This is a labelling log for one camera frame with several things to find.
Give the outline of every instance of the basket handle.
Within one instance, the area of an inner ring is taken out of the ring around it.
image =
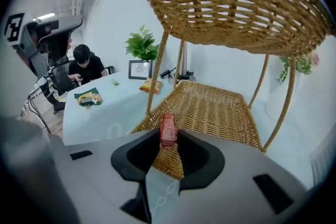
[[[179,57],[177,59],[177,64],[176,64],[176,72],[175,72],[173,89],[176,88],[177,78],[178,78],[179,71],[180,71],[180,68],[181,68],[181,59],[182,59],[183,49],[184,49],[184,40],[181,40],[180,50],[179,50],[179,53],[178,53]]]
[[[249,107],[250,109],[251,109],[251,107],[252,107],[252,104],[253,104],[255,98],[257,97],[257,94],[258,94],[258,92],[259,92],[261,83],[262,83],[262,81],[263,81],[263,79],[264,79],[265,72],[266,72],[266,69],[267,69],[268,59],[269,59],[269,55],[266,54],[266,55],[265,55],[264,65],[263,65],[263,67],[262,67],[262,71],[261,71],[261,74],[260,74],[260,78],[259,78],[259,81],[258,81],[257,88],[256,88],[256,90],[254,91],[254,94],[253,94],[253,96],[252,96],[252,99],[251,99],[251,101],[250,101],[250,104],[248,105],[248,107]]]
[[[283,120],[285,119],[285,116],[286,116],[286,113],[287,113],[287,110],[288,110],[288,107],[289,107],[290,99],[292,97],[294,81],[295,81],[295,59],[292,58],[292,59],[289,59],[289,61],[290,61],[290,75],[289,75],[289,84],[288,84],[288,90],[287,90],[285,103],[283,104],[283,108],[281,110],[279,120],[278,120],[277,124],[275,125],[271,136],[269,137],[265,146],[261,150],[264,153],[266,152],[267,148],[272,143],[276,134],[278,133],[278,131],[279,131],[279,129],[280,129],[282,123],[283,123]]]
[[[164,31],[163,35],[162,35],[162,38],[161,38],[159,52],[157,53],[154,74],[152,76],[152,82],[151,82],[151,88],[149,90],[149,98],[148,98],[146,114],[150,114],[150,112],[151,112],[154,89],[155,89],[155,85],[156,85],[156,82],[157,82],[157,76],[159,74],[159,69],[160,69],[161,61],[162,61],[162,56],[163,56],[163,53],[164,53],[164,49],[166,47],[168,36],[169,36],[168,32]]]

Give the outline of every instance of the small plant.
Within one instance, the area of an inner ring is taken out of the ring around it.
[[[289,68],[289,59],[287,57],[280,57],[280,60],[283,62],[284,71],[280,73],[278,81],[280,84],[282,84],[287,77]],[[310,75],[312,73],[311,67],[318,66],[319,62],[320,58],[318,54],[313,51],[311,54],[297,58],[295,60],[295,69],[305,75]]]
[[[126,55],[131,54],[133,57],[146,61],[155,60],[160,44],[153,45],[154,42],[153,33],[149,33],[149,30],[145,29],[145,25],[142,25],[139,33],[131,33],[131,37],[125,41],[128,44]]]

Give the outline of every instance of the black chair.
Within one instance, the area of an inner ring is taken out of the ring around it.
[[[107,71],[109,72],[109,75],[115,73],[114,66],[105,67],[105,69],[107,69]]]
[[[56,86],[58,95],[79,87],[76,81],[72,81],[68,77],[70,63],[71,61],[67,61],[54,65],[49,73],[51,81]]]

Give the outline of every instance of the black hair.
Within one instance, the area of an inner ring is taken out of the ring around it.
[[[73,56],[77,63],[82,64],[90,59],[91,52],[88,46],[80,44],[74,49]]]

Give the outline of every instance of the hand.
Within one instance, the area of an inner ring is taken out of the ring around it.
[[[80,74],[75,74],[75,79],[77,80],[77,82],[82,82],[83,80]]]

